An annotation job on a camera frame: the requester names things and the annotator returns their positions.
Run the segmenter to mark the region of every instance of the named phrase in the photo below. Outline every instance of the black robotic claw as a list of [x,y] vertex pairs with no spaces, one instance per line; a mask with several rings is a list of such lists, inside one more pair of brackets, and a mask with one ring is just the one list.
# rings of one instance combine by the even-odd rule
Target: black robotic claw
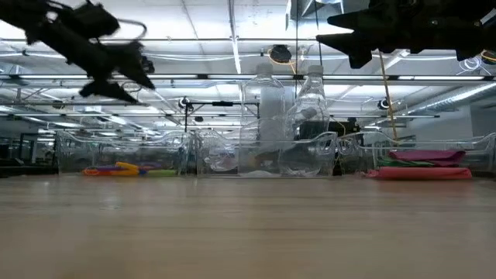
[[[55,12],[57,18],[47,17]],[[44,42],[85,70],[94,81],[81,89],[80,94],[104,95],[126,102],[136,102],[116,83],[109,83],[112,72],[118,71],[144,87],[154,89],[141,64],[141,44],[106,46],[91,39],[112,35],[119,29],[119,21],[102,5],[86,1],[73,9],[51,0],[0,0],[0,20],[25,30],[28,44]]]
[[352,33],[321,35],[317,40],[348,55],[355,69],[367,64],[376,49],[455,50],[457,59],[464,60],[496,48],[494,20],[480,21],[494,4],[494,0],[473,5],[461,0],[370,0],[368,9],[328,18],[329,24]]

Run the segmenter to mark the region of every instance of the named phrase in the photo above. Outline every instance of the red object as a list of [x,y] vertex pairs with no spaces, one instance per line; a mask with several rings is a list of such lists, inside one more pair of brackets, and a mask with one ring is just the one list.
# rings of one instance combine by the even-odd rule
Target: red object
[[367,177],[391,180],[459,180],[470,179],[465,167],[380,167],[370,170]]
[[465,151],[455,150],[412,150],[412,151],[391,151],[389,157],[396,160],[405,161],[426,161],[438,167],[449,167],[460,164]]

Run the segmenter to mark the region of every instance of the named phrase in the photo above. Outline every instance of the clear plastic bin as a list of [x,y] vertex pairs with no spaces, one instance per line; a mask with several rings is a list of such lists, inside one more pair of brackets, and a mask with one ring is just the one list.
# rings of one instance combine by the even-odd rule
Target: clear plastic bin
[[153,141],[130,142],[59,132],[57,161],[61,174],[177,176],[185,174],[190,146],[189,133],[173,132]]
[[443,141],[395,141],[381,132],[361,132],[338,139],[338,164],[343,174],[368,172],[378,169],[391,151],[407,150],[463,150],[460,167],[474,174],[495,174],[496,133],[473,139]]
[[252,128],[240,138],[211,130],[196,132],[200,177],[330,177],[336,154],[335,133],[299,141],[261,141]]

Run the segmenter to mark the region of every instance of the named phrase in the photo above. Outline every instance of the wooden table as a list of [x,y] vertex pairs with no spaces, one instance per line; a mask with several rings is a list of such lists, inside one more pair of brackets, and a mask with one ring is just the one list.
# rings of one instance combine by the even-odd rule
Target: wooden table
[[0,278],[496,276],[496,184],[0,180]]

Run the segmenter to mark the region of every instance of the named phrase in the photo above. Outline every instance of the plastic lid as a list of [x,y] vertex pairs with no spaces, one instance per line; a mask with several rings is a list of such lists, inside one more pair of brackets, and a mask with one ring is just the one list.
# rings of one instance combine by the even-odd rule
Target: plastic lid
[[308,73],[309,74],[320,74],[324,75],[324,67],[320,65],[312,65],[308,67]]
[[257,65],[257,74],[272,74],[274,67],[269,63],[262,63]]

